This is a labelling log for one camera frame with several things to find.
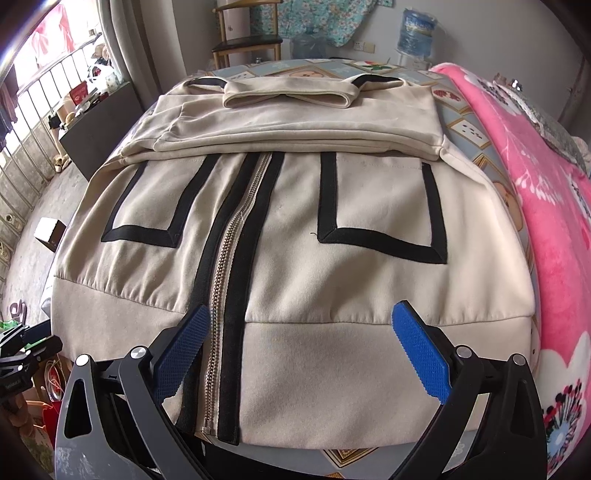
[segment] metal zipper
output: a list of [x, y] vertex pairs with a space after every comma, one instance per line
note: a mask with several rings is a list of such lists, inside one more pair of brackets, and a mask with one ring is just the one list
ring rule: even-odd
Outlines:
[[204, 382], [204, 419], [203, 419], [203, 433], [216, 434], [214, 427], [215, 416], [215, 402], [216, 402], [216, 386], [219, 380], [219, 372], [221, 370], [221, 353], [222, 353], [222, 331], [223, 331], [223, 307], [225, 304], [225, 293], [228, 285], [228, 278], [230, 276], [230, 265], [232, 263], [233, 253], [238, 243], [238, 238], [242, 232], [244, 221], [252, 209], [256, 199], [256, 193], [261, 185], [263, 175], [271, 161], [271, 152], [266, 152], [262, 155], [259, 165], [256, 168], [255, 174], [252, 178], [251, 185], [242, 199], [241, 204], [236, 209], [232, 219], [226, 227], [222, 243], [220, 245], [215, 274], [213, 277], [212, 290], [210, 294], [210, 355], [207, 363], [207, 371], [205, 373]]

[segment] metal screw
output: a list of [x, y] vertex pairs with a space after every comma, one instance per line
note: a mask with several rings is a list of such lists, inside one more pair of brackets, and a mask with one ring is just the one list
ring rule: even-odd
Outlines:
[[470, 358], [472, 356], [472, 350], [463, 345], [460, 345], [458, 348], [456, 348], [456, 353], [462, 358]]
[[83, 365], [86, 365], [88, 363], [88, 360], [90, 360], [90, 357], [83, 353], [76, 359], [76, 365], [82, 367]]
[[131, 358], [135, 358], [137, 360], [138, 358], [142, 358], [146, 354], [146, 352], [146, 347], [137, 346], [131, 351], [130, 355]]
[[516, 353], [515, 355], [513, 355], [513, 361], [521, 367], [525, 365], [525, 357], [520, 353]]

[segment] folded hoodie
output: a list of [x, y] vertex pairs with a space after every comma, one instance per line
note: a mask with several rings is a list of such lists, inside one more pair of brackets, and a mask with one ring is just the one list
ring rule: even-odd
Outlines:
[[69, 357], [101, 360], [205, 306], [173, 420], [233, 444], [354, 449], [416, 441], [437, 410], [392, 330], [400, 300], [478, 355], [530, 357], [517, 232], [430, 89], [205, 77], [160, 97], [91, 179], [51, 319]]

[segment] wooden chair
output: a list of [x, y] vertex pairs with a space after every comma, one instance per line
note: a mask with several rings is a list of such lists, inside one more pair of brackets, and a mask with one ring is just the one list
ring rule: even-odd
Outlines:
[[[270, 50], [273, 48], [275, 51], [275, 60], [281, 60], [281, 43], [283, 39], [278, 35], [277, 4], [282, 3], [283, 0], [238, 0], [238, 2], [214, 8], [213, 12], [217, 13], [222, 31], [222, 42], [212, 48], [216, 69], [229, 67], [230, 59], [228, 55], [241, 51]], [[273, 4], [273, 35], [251, 35], [250, 37], [226, 39], [226, 24], [223, 19], [224, 10], [269, 4]]]

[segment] bedspread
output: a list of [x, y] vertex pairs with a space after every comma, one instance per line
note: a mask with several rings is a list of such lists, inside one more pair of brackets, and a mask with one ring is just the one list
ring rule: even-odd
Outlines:
[[540, 276], [541, 352], [535, 375], [544, 409], [548, 474], [591, 423], [591, 183], [552, 151], [502, 89], [453, 64], [450, 77], [486, 129], [518, 193]]

